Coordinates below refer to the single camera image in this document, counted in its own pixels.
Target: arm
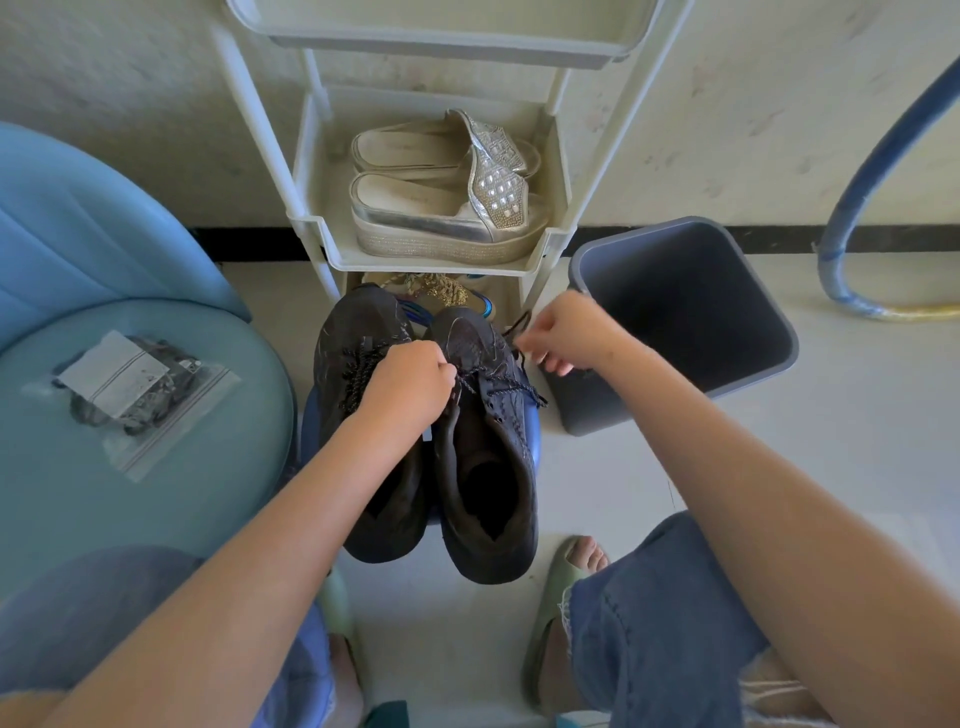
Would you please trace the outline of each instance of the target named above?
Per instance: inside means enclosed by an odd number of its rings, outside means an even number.
[[[455,374],[433,342],[392,347],[360,408],[317,456],[44,727],[249,726],[338,549],[390,470],[440,415]]]
[[[780,656],[843,726],[960,720],[960,610],[883,535],[728,418],[596,303],[564,293],[516,344],[595,369]]]

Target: white wall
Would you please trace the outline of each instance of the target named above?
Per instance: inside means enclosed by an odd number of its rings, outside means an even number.
[[[282,206],[215,65],[201,0],[7,0],[0,118],[86,149],[187,225],[282,225]],[[960,52],[956,0],[700,0],[584,222],[703,214],[824,222],[874,143]],[[287,148],[300,68],[252,67]],[[552,71],[321,53],[331,82],[543,99]],[[577,72],[561,110],[576,174],[630,62]],[[873,223],[960,223],[960,110],[876,197]]]

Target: hand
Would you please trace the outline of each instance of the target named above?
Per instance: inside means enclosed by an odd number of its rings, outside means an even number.
[[[397,344],[373,370],[357,414],[389,422],[409,447],[444,411],[456,376],[436,342]]]
[[[566,376],[570,370],[595,369],[612,345],[630,337],[589,296],[564,291],[541,311],[514,345],[547,372]]]

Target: label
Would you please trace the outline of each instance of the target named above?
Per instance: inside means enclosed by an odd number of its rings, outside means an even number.
[[[169,371],[122,333],[111,331],[57,379],[115,420]]]

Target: toe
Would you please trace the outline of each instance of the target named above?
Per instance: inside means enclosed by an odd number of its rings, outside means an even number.
[[[590,556],[596,551],[597,543],[590,536],[581,536],[577,543],[573,545],[566,560],[577,569],[586,569]]]

